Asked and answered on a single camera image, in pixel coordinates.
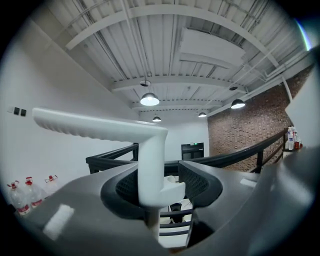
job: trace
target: black railing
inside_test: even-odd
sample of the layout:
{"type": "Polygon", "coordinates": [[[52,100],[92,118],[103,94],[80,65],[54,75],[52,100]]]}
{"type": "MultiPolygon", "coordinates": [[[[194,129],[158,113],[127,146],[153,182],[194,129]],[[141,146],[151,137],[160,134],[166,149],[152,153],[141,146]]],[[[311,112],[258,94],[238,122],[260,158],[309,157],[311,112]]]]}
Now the black railing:
{"type": "MultiPolygon", "coordinates": [[[[276,153],[284,147],[286,141],[286,129],[255,144],[252,146],[248,146],[242,149],[239,149],[233,153],[229,154],[219,154],[216,156],[208,156],[201,158],[190,159],[192,162],[196,162],[199,164],[223,168],[235,163],[238,163],[242,160],[245,160],[251,156],[257,154],[256,167],[249,170],[251,173],[260,173],[262,166],[264,166],[272,157],[276,155],[276,153]],[[265,160],[263,160],[264,149],[275,143],[277,140],[283,138],[283,142],[281,145],[272,152],[265,160]]],[[[123,148],[119,148],[107,153],[90,156],[86,158],[86,163],[89,165],[90,173],[97,173],[98,171],[105,171],[114,167],[123,166],[135,163],[138,160],[139,154],[139,145],[133,144],[130,146],[126,146],[123,148]],[[131,161],[125,160],[116,160],[116,158],[123,156],[129,152],[133,151],[133,159],[131,161]]],[[[281,158],[282,154],[276,159],[275,163],[281,158]]],[[[165,176],[177,176],[178,175],[178,162],[176,161],[166,161],[164,163],[164,175],[165,176]]]]}

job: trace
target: ceiling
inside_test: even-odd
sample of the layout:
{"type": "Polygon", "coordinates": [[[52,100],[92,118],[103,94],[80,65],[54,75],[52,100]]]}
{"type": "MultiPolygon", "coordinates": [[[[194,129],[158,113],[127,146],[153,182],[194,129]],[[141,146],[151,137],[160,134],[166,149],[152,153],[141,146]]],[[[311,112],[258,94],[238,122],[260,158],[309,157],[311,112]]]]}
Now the ceiling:
{"type": "MultiPolygon", "coordinates": [[[[47,6],[73,38],[66,51],[81,45],[112,82],[109,90],[138,112],[216,113],[263,87],[268,74],[305,49],[298,26],[271,0],[55,0],[47,6]],[[222,40],[226,53],[227,45],[236,46],[242,63],[226,67],[205,53],[185,59],[186,29],[205,35],[202,43],[222,40]],[[145,77],[151,86],[140,85],[145,77]],[[147,92],[160,104],[141,105],[147,92]]],[[[206,49],[195,41],[193,50],[206,49]]]]}

